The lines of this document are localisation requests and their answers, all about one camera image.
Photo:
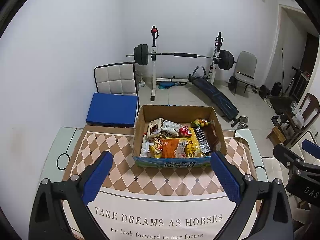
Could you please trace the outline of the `cardboard milk carton box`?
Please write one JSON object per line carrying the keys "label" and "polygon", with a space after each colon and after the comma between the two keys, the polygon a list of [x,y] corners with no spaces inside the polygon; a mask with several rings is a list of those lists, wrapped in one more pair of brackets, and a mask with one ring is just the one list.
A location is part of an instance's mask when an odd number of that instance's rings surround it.
{"label": "cardboard milk carton box", "polygon": [[[218,121],[215,110],[212,107],[203,106],[168,106],[168,105],[144,105],[140,108],[135,124],[134,140],[132,146],[132,156],[135,163],[139,167],[156,167],[156,168],[186,168],[186,167],[204,167],[210,165],[210,155],[218,150],[214,150],[209,142],[208,128],[200,127],[203,131],[206,139],[210,145],[210,153],[206,157],[196,157],[196,158],[148,158],[140,157],[140,150],[142,146],[143,135],[147,134],[149,122],[156,120],[158,118],[163,118],[164,120],[169,120],[182,126],[187,125],[191,128],[191,123],[195,119],[206,119],[213,122],[215,125],[215,130],[217,131],[218,137],[221,142],[221,150],[219,150],[223,155],[227,154],[227,146],[224,140],[222,128],[220,122]],[[168,133],[162,132],[162,135],[156,137],[158,139],[179,139],[187,140],[187,137],[180,138],[174,137]]]}

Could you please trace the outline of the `clear yellow bread packet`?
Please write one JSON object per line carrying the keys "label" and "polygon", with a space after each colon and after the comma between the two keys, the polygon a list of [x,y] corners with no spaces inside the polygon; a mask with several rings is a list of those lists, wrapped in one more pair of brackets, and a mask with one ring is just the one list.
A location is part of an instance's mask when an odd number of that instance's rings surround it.
{"label": "clear yellow bread packet", "polygon": [[187,145],[187,141],[186,140],[180,140],[178,143],[178,146],[176,148],[175,151],[175,156],[176,158],[186,158],[187,155],[185,153],[185,147]]}

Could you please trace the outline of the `grey folding chair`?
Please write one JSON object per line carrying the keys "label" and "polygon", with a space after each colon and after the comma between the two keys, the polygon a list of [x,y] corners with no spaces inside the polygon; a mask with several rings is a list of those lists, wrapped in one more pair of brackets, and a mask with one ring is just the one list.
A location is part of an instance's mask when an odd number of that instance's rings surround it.
{"label": "grey folding chair", "polygon": [[245,85],[246,91],[247,87],[255,88],[255,70],[257,66],[257,58],[254,54],[247,51],[242,51],[235,63],[234,75],[229,78],[228,88],[231,92],[236,95],[236,90],[238,83],[243,83]]}

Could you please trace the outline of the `white quilted chair right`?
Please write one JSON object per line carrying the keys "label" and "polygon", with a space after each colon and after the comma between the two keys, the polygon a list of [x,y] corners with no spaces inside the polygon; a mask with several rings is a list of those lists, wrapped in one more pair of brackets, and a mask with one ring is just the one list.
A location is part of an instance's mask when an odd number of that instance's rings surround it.
{"label": "white quilted chair right", "polygon": [[[306,163],[319,166],[319,159],[315,158],[302,148],[302,142],[304,140],[317,144],[312,133],[307,131],[293,146],[290,147],[290,150],[301,157]],[[289,169],[274,157],[262,157],[262,160],[268,181],[272,182],[275,178],[280,178],[286,185],[289,179]]]}

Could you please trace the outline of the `yellow black large snack bag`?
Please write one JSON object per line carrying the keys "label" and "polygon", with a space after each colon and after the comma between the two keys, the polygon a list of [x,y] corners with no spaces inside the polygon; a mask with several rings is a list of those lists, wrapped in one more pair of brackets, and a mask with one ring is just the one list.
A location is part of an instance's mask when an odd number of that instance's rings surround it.
{"label": "yellow black large snack bag", "polygon": [[184,152],[187,158],[206,157],[210,153],[210,145],[199,127],[189,128],[191,136],[187,137]]}

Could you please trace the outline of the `brown red snack packet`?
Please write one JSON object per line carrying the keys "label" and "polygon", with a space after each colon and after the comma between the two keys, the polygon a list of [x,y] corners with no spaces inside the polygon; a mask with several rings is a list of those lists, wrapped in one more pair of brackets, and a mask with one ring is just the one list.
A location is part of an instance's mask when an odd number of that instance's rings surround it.
{"label": "brown red snack packet", "polygon": [[214,150],[221,150],[221,142],[218,137],[217,131],[215,130],[215,125],[213,122],[209,124],[208,128],[209,142]]}

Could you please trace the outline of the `colourful candy bag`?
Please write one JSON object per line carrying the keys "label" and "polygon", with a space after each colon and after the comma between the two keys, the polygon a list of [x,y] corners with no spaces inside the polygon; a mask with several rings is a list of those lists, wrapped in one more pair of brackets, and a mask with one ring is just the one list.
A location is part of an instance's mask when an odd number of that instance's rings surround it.
{"label": "colourful candy bag", "polygon": [[209,126],[209,124],[210,124],[210,121],[206,119],[195,119],[191,123],[191,127],[206,127],[206,126]]}

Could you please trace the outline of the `red white long snack packet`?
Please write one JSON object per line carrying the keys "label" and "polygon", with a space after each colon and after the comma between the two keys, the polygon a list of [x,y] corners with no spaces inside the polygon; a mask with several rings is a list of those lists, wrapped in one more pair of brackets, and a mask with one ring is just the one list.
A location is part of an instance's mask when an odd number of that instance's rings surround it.
{"label": "red white long snack packet", "polygon": [[150,146],[152,146],[154,142],[152,140],[149,140],[146,136],[146,134],[143,135],[143,140],[142,140],[142,146],[140,150],[140,157],[152,157],[152,153],[150,151]]}

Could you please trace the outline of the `yellow panda snack bag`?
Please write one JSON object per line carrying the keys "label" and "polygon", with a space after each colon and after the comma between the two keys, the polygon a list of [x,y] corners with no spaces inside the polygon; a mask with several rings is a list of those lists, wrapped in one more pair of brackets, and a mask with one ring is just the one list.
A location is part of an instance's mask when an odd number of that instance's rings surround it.
{"label": "yellow panda snack bag", "polygon": [[162,157],[162,144],[161,140],[158,138],[153,139],[153,143],[149,145],[149,150],[154,158],[161,158]]}

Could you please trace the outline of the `checkered table mat with text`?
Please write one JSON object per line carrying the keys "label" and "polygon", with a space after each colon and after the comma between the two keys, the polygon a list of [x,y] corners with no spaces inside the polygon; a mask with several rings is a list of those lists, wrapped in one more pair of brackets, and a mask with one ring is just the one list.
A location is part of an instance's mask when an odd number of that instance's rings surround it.
{"label": "checkered table mat with text", "polygon": [[235,208],[210,167],[142,168],[131,130],[80,130],[65,172],[81,174],[101,152],[113,165],[88,208],[110,239],[213,239]]}

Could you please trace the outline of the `white grey snack packet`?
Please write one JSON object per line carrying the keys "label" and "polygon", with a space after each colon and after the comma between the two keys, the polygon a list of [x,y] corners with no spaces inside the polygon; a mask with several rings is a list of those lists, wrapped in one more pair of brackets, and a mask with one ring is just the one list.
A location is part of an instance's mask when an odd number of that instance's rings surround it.
{"label": "white grey snack packet", "polygon": [[178,137],[179,129],[181,129],[182,127],[183,126],[181,124],[169,120],[164,120],[162,122],[161,131],[173,135],[174,137]]}

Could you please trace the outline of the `orange snack bag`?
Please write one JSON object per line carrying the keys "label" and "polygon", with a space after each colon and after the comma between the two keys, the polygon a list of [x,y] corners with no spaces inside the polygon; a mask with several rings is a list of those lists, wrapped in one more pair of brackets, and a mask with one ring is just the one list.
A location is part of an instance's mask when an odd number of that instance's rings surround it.
{"label": "orange snack bag", "polygon": [[175,152],[179,145],[179,139],[161,139],[162,157],[175,158]]}

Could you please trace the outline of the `dark wooden chair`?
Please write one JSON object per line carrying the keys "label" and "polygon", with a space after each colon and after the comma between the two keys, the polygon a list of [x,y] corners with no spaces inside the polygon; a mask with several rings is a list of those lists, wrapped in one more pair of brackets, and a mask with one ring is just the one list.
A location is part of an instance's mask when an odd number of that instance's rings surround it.
{"label": "dark wooden chair", "polygon": [[295,142],[318,118],[319,100],[307,93],[301,106],[296,107],[293,112],[284,112],[280,117],[279,129],[283,132],[284,145]]}

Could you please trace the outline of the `white Franzzi cookie packet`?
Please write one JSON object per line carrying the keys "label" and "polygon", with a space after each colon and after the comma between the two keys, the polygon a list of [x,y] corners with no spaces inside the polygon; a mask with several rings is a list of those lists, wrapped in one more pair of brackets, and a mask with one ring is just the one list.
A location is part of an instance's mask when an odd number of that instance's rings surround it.
{"label": "white Franzzi cookie packet", "polygon": [[159,137],[162,135],[161,133],[161,126],[163,123],[163,118],[158,118],[156,120],[153,120],[149,122],[148,130],[146,137],[148,140],[152,140],[155,137]]}

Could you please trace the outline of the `small red triangular snack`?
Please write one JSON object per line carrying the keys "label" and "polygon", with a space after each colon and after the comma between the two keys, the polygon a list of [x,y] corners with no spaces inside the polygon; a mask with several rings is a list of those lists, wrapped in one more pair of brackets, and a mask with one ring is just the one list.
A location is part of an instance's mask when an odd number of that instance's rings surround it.
{"label": "small red triangular snack", "polygon": [[189,127],[187,125],[185,125],[178,130],[178,136],[180,138],[191,137],[192,132],[190,131]]}

